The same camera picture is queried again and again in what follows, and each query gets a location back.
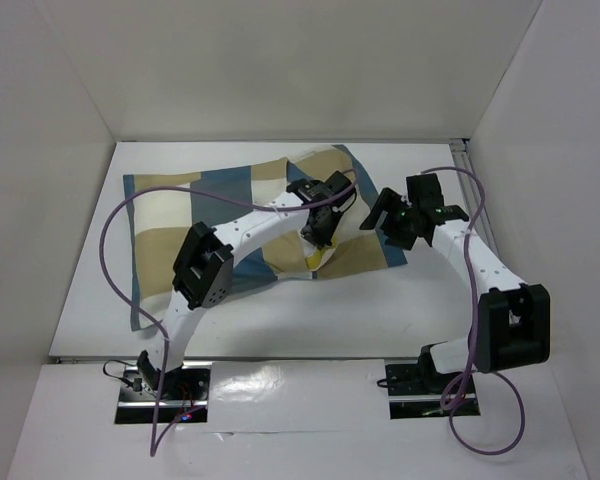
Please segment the white pillow yellow edge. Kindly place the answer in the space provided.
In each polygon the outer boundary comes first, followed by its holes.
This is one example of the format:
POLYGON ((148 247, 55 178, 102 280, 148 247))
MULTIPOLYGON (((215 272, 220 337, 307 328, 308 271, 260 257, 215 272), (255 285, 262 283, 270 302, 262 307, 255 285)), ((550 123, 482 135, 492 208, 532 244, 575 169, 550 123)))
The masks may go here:
POLYGON ((314 249, 305 256, 307 269, 311 272, 319 270, 333 255, 333 250, 329 248, 314 249))

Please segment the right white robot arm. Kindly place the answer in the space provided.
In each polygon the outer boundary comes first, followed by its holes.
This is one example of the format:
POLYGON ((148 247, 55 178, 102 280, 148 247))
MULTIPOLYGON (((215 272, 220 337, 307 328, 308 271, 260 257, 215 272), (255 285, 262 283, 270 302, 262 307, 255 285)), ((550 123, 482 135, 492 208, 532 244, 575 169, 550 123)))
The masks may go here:
POLYGON ((477 341, 469 337, 421 348, 416 379, 421 388, 440 393, 466 366, 492 373, 544 363, 550 355, 550 295, 511 272, 469 228, 470 218, 457 205, 429 189, 404 198, 385 188, 361 228, 378 226, 387 244, 411 249, 419 238, 435 249, 462 279, 476 289, 477 341))

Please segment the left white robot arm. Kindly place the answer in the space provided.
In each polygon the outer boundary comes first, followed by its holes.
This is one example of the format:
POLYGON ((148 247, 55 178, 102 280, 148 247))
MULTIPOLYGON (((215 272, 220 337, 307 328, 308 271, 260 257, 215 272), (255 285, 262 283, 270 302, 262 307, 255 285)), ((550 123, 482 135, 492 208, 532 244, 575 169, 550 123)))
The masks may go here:
POLYGON ((352 181, 335 172, 326 181, 294 181, 237 219, 212 227, 192 225, 173 264, 170 300, 158 324, 162 338, 137 360, 143 389, 156 399, 173 394, 191 337, 205 313, 231 293, 234 268, 242 260, 289 232, 317 249, 330 246, 356 198, 352 181))

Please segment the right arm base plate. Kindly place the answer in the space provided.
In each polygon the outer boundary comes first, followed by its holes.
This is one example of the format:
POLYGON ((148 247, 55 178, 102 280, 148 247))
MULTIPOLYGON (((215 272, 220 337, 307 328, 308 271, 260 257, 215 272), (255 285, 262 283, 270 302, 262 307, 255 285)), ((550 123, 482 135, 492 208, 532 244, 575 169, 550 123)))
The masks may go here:
POLYGON ((417 363, 388 363, 385 377, 376 382, 388 394, 392 420, 448 417, 440 406, 444 388, 457 373, 438 374, 417 363))

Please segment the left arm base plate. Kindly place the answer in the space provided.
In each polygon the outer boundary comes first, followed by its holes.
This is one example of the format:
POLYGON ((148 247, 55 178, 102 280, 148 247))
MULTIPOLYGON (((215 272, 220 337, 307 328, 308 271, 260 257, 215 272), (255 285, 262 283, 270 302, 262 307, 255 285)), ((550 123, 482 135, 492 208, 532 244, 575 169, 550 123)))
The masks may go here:
MULTIPOLYGON (((174 418, 178 418, 183 424, 206 423, 210 374, 209 365, 185 367, 179 382, 162 394, 158 424, 168 424, 174 418)), ((114 423, 151 424, 155 391, 144 381, 136 368, 126 367, 121 377, 125 381, 119 390, 114 423)))

